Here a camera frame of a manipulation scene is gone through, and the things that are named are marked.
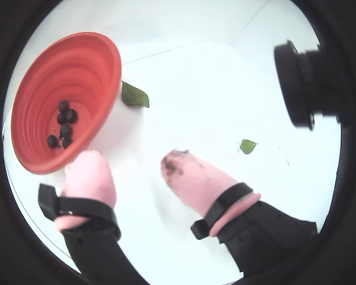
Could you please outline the gripper finger with pink tip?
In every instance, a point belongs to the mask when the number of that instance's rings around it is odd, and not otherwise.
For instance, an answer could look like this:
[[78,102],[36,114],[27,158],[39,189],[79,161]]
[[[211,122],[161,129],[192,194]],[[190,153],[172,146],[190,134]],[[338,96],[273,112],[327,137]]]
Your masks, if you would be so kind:
[[121,231],[114,212],[115,183],[99,152],[83,151],[66,165],[60,195],[53,186],[40,184],[38,203],[90,284],[147,283],[118,244]]
[[261,194],[188,151],[173,150],[161,174],[181,202],[200,215],[190,229],[217,238],[245,277],[279,265],[317,236],[315,222],[299,220],[261,201]]

